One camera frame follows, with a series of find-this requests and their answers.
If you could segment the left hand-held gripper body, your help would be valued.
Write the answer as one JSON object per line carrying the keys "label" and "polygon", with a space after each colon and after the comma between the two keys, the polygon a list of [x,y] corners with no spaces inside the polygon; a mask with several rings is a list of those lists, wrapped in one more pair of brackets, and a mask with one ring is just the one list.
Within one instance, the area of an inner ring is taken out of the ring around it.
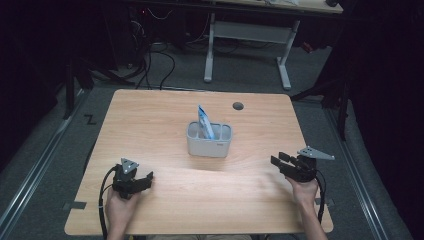
{"label": "left hand-held gripper body", "polygon": [[112,188],[118,192],[120,197],[129,200],[134,191],[135,176],[139,164],[127,158],[122,158],[121,163],[116,166]]}

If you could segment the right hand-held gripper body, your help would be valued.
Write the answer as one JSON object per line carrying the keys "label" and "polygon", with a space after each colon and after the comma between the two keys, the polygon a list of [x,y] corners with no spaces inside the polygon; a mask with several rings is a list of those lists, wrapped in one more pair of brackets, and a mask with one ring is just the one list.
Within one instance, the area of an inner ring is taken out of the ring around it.
{"label": "right hand-held gripper body", "polygon": [[329,155],[310,146],[298,150],[297,153],[296,157],[289,157],[291,166],[286,176],[300,183],[310,182],[316,177],[318,160],[335,159],[334,155]]}

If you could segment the white desk organizer holder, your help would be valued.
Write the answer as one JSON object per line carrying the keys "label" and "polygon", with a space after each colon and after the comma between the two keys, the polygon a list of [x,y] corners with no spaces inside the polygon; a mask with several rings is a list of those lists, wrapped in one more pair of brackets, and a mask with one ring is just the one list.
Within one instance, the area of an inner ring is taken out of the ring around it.
{"label": "white desk organizer holder", "polygon": [[203,136],[199,124],[191,122],[186,129],[188,153],[193,156],[225,158],[228,155],[233,131],[230,125],[212,123],[214,139]]}

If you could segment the blue and white tube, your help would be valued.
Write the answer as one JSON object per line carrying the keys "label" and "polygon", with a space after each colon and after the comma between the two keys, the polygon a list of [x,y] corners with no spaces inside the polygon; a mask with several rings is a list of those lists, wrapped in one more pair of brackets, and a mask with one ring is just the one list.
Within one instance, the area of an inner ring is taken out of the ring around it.
{"label": "blue and white tube", "polygon": [[206,114],[206,112],[204,111],[204,109],[202,108],[201,105],[198,106],[198,123],[199,123],[199,127],[203,133],[203,136],[206,139],[214,139],[215,138],[215,134],[213,132],[212,129],[212,125],[209,121],[209,118]]}

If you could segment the person's right hand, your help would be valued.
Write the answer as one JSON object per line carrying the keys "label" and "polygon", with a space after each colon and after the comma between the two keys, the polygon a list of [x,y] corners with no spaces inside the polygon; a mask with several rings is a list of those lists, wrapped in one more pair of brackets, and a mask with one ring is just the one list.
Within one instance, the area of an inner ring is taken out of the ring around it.
{"label": "person's right hand", "polygon": [[296,203],[300,206],[314,206],[315,197],[318,191],[318,183],[316,180],[309,182],[296,182],[292,178],[286,177],[291,184],[293,196]]}

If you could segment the person's left hand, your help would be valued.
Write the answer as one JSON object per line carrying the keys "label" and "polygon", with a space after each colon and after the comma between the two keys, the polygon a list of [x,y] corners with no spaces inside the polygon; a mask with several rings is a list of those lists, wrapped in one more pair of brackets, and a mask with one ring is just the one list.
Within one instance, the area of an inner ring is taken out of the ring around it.
{"label": "person's left hand", "polygon": [[107,194],[106,215],[109,221],[109,233],[123,234],[126,231],[136,209],[140,194],[134,194],[130,199],[120,197],[120,194],[109,189]]}

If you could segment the grey tape strip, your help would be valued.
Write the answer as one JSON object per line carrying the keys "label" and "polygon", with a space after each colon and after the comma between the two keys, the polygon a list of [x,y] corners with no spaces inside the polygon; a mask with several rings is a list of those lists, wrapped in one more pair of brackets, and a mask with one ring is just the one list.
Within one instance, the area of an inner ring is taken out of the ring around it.
{"label": "grey tape strip", "polygon": [[65,202],[62,209],[67,211],[67,210],[71,210],[71,209],[82,209],[84,210],[86,207],[86,202],[79,202],[79,201],[74,201],[74,202]]}

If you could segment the black metal stand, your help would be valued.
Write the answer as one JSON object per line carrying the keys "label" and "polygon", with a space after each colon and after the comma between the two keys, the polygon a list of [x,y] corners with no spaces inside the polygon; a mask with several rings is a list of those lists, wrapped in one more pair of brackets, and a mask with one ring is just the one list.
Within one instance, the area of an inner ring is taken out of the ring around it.
{"label": "black metal stand", "polygon": [[65,119],[68,119],[75,109],[75,82],[78,82],[80,87],[85,90],[91,90],[94,87],[89,67],[89,62],[83,58],[71,58],[66,65]]}
{"label": "black metal stand", "polygon": [[348,116],[347,107],[351,80],[352,74],[349,68],[342,69],[335,66],[325,66],[314,86],[291,96],[291,100],[299,101],[308,96],[322,95],[321,106],[323,108],[338,109],[337,133],[342,140],[345,140],[345,124]]}

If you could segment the white-legged wooden desk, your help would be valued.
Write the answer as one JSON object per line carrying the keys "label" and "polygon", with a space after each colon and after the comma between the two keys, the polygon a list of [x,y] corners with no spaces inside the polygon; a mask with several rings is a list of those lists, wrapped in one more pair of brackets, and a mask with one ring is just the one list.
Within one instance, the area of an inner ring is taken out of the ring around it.
{"label": "white-legged wooden desk", "polygon": [[[218,3],[234,3],[235,5],[268,7],[272,10],[287,9],[301,13],[342,14],[343,8],[339,0],[211,0],[212,5]],[[210,15],[208,51],[205,62],[204,81],[209,83],[213,76],[214,40],[216,38],[247,40],[264,43],[283,44],[282,55],[276,58],[282,86],[291,89],[291,83],[286,68],[293,42],[300,25],[295,20],[291,27],[263,26],[253,23],[237,23],[229,20],[216,20],[215,14]]]}

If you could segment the metal floor rail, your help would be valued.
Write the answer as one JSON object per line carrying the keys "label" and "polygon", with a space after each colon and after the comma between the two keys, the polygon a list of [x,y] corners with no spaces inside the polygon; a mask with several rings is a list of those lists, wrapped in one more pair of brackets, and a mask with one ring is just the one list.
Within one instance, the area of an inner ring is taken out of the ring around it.
{"label": "metal floor rail", "polygon": [[337,127],[337,118],[332,110],[324,110],[327,121],[331,125],[332,133],[337,139],[339,148],[342,151],[343,161],[346,165],[348,175],[354,192],[360,203],[362,212],[366,218],[368,226],[372,232],[374,240],[389,240],[388,234],[383,226],[374,202],[364,184],[362,177],[354,163],[353,155],[345,140],[342,139]]}
{"label": "metal floor rail", "polygon": [[66,108],[66,96],[31,132],[11,162],[0,173],[0,240],[6,240],[26,208],[50,166],[75,112],[90,94],[78,90],[72,110]]}

